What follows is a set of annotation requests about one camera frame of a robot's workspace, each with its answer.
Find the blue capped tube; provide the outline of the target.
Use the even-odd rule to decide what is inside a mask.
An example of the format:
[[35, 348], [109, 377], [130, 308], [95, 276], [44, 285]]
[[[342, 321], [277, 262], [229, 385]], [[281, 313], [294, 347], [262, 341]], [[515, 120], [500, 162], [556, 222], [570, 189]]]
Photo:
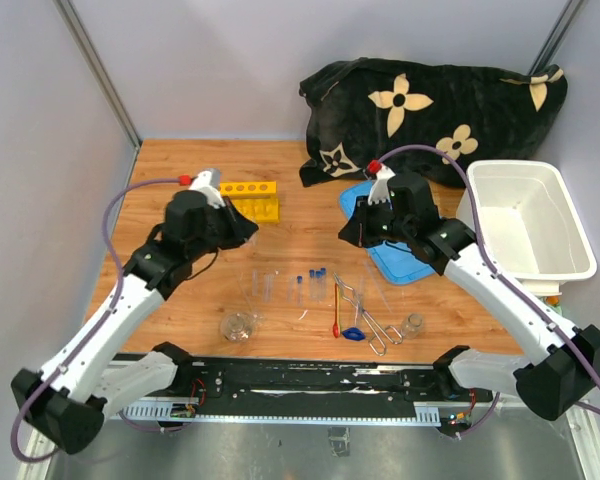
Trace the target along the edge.
[[322, 297], [322, 271], [316, 270], [315, 272], [315, 280], [314, 280], [314, 293], [316, 301], [320, 302]]
[[315, 283], [315, 280], [316, 280], [315, 275], [316, 275], [316, 272], [315, 272], [314, 269], [309, 269], [308, 273], [309, 273], [309, 298], [311, 299], [311, 301], [314, 301], [315, 300], [315, 295], [316, 295], [315, 294], [315, 285], [316, 285], [316, 283]]
[[296, 302], [298, 306], [303, 306], [303, 276], [296, 277]]
[[326, 299], [326, 267], [321, 267], [320, 269], [320, 299]]

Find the yellow test tube rack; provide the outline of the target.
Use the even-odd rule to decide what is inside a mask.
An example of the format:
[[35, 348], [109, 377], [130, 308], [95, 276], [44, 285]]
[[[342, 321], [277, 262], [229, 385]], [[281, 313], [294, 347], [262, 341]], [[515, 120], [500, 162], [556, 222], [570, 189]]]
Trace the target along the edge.
[[235, 208], [257, 224], [280, 222], [280, 203], [275, 181], [221, 182], [219, 191]]

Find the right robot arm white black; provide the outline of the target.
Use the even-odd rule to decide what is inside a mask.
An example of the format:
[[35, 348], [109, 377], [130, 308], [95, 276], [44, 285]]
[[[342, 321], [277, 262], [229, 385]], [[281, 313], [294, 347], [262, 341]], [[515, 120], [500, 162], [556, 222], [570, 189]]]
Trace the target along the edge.
[[406, 244], [421, 262], [476, 299], [522, 350], [488, 354], [457, 346], [434, 364], [435, 392], [454, 400], [467, 389], [515, 395], [537, 416], [556, 420], [600, 383], [600, 330], [562, 317], [498, 269], [474, 231], [440, 216], [428, 182], [386, 166], [356, 200], [340, 239], [361, 248]]

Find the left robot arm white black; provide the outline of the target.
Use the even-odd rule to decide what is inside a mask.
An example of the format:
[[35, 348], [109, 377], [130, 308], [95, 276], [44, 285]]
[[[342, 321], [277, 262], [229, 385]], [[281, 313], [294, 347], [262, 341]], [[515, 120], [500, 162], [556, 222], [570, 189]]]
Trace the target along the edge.
[[187, 393], [194, 383], [190, 355], [168, 342], [120, 370], [106, 368], [137, 327], [194, 278], [196, 261], [241, 247], [257, 230], [227, 197], [212, 203], [200, 191], [177, 192], [163, 221], [121, 266], [108, 301], [39, 370], [15, 375], [16, 419], [73, 455], [95, 439], [106, 420], [142, 397]]

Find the clear test tube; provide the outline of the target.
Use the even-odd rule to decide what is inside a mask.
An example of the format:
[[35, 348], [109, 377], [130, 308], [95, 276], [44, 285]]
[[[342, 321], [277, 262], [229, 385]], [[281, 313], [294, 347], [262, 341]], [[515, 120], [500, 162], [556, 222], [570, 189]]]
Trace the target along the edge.
[[259, 272], [257, 269], [253, 269], [252, 271], [251, 292], [254, 298], [259, 295]]
[[278, 270], [273, 270], [269, 273], [269, 276], [268, 276], [268, 301], [269, 302], [272, 302], [274, 299], [276, 280], [277, 280], [278, 274], [279, 274]]
[[271, 290], [270, 275], [269, 274], [264, 274], [263, 275], [263, 294], [262, 294], [262, 299], [263, 299], [263, 301], [265, 303], [270, 301], [270, 290]]

